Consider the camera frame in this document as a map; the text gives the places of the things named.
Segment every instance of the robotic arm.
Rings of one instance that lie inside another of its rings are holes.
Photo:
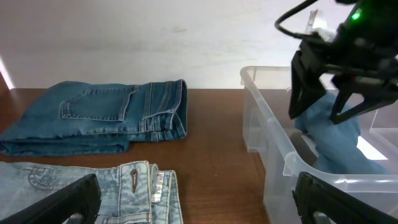
[[[337,0],[357,3],[332,42],[316,33],[292,33],[280,25],[316,1],[306,0],[275,22],[284,34],[302,39],[292,59],[290,118],[298,117],[326,93],[319,81],[324,73],[334,74],[332,82],[339,89],[330,115],[335,124],[393,104],[398,99],[398,1]],[[341,113],[353,93],[361,94],[364,101]]]

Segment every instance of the denim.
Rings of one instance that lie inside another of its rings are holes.
[[[295,127],[317,144],[319,158],[314,168],[332,174],[391,174],[382,165],[366,158],[356,147],[361,135],[358,117],[340,124],[330,121],[335,100],[336,96],[327,92],[295,120]],[[350,108],[345,105],[343,112]]]
[[[135,190],[132,170],[137,170]],[[182,224],[177,178],[173,170],[164,171],[160,201],[151,202],[152,180],[158,171],[156,164],[147,161],[108,169],[0,162],[0,220],[87,174],[96,174],[101,189],[101,206],[95,223]]]
[[[124,152],[130,141],[187,135],[183,80],[145,85],[62,82],[0,134],[0,152],[12,156],[70,156]]]

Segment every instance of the clear plastic container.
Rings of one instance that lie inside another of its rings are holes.
[[[244,67],[241,76],[245,91],[243,138],[249,152],[260,154],[266,169],[263,200],[271,223],[301,223],[292,190],[303,171],[398,218],[397,104],[362,115],[358,141],[358,148],[368,159],[387,167],[394,175],[328,174],[305,162],[289,138],[298,132],[288,116],[290,68]],[[330,78],[322,76],[327,87],[332,87]],[[356,95],[349,103],[360,101]]]

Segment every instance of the brown tabletop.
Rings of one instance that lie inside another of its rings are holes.
[[[16,122],[45,89],[13,89],[0,96],[0,131]],[[147,160],[177,172],[185,223],[268,223],[262,203],[265,170],[242,137],[243,90],[189,90],[188,136],[135,142],[122,154],[8,157],[5,162],[114,167]]]

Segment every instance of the black cable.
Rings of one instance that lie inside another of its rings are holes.
[[[300,12],[301,10],[305,9],[306,7],[309,7],[310,5],[312,5],[314,2],[316,2],[317,0],[306,0],[304,2],[302,2],[301,4],[299,4],[298,6],[294,7],[293,9],[287,11],[285,14],[283,14],[282,16],[280,16],[276,21],[275,21],[275,28],[279,31],[281,31],[282,33],[289,35],[291,37],[294,38],[298,38],[298,39],[302,39],[304,37],[307,37],[308,35],[306,34],[300,34],[300,33],[293,33],[285,28],[283,28],[280,24],[285,21],[287,18],[289,18],[290,16],[293,16],[294,14]]]

